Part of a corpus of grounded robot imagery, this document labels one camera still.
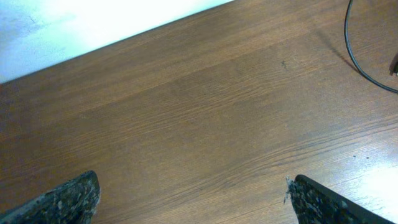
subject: black cable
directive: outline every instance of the black cable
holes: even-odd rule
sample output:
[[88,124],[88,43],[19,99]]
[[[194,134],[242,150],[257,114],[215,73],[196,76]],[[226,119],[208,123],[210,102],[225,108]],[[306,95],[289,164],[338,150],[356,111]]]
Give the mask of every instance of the black cable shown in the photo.
[[365,77],[367,80],[369,80],[370,82],[373,82],[375,85],[377,85],[378,87],[381,87],[385,90],[391,91],[393,93],[398,93],[398,90],[388,87],[388,86],[385,86],[385,85],[379,83],[378,81],[374,80],[372,77],[370,77],[366,72],[364,72],[364,70],[362,70],[362,68],[358,65],[358,62],[356,61],[356,59],[354,57],[354,54],[353,54],[353,51],[351,50],[351,45],[349,44],[349,39],[348,39],[348,18],[349,18],[349,12],[351,10],[351,6],[353,5],[353,1],[354,0],[349,0],[347,13],[346,13],[346,19],[344,22],[344,38],[346,40],[346,47],[347,47],[349,57],[351,57],[351,60],[353,61],[356,69],[358,69],[360,74],[363,77]]

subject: wooden table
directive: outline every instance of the wooden table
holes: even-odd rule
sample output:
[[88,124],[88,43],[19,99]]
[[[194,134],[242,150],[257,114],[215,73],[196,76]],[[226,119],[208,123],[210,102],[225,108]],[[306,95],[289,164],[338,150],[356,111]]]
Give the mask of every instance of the wooden table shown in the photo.
[[[6,83],[0,211],[95,170],[93,223],[295,223],[305,174],[398,222],[398,97],[347,3],[237,0]],[[349,24],[395,88],[397,11]]]

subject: wood grain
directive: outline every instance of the wood grain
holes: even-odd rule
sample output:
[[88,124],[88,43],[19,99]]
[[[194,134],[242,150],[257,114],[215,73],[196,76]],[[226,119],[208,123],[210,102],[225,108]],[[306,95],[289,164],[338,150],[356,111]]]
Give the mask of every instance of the wood grain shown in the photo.
[[[296,223],[305,174],[398,222],[398,97],[347,1],[237,0],[1,87],[0,212],[86,170],[93,223]],[[355,1],[398,87],[398,3]]]

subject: cable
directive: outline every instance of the cable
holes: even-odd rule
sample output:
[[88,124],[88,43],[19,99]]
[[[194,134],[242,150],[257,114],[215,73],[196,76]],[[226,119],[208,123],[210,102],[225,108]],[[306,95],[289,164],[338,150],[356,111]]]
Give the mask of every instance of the cable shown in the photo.
[[356,61],[353,51],[351,50],[351,44],[349,44],[349,39],[348,39],[348,18],[349,18],[349,12],[351,10],[351,6],[353,5],[353,1],[354,0],[349,0],[348,3],[348,8],[347,8],[347,13],[346,13],[346,19],[344,22],[344,38],[346,41],[346,47],[347,47],[347,51],[349,54],[349,57],[351,57],[351,60],[353,61],[356,69],[358,69],[358,71],[360,72],[360,74],[365,77],[367,80],[369,80],[370,82],[373,82],[375,85],[377,85],[380,88],[383,88],[385,90],[391,91],[393,93],[398,93],[398,90],[385,86],[381,83],[379,83],[378,81],[374,80],[372,77],[370,77],[366,72],[364,72],[364,70],[362,70],[362,68],[359,66],[358,62]]

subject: brown tabletop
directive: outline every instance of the brown tabletop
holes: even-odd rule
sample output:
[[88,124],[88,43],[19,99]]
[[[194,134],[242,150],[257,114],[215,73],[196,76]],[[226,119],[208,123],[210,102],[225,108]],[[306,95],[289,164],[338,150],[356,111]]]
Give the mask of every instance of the brown tabletop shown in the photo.
[[[94,170],[93,223],[295,223],[305,174],[398,222],[398,96],[347,4],[237,0],[3,84],[0,212]],[[394,88],[397,11],[349,22]]]

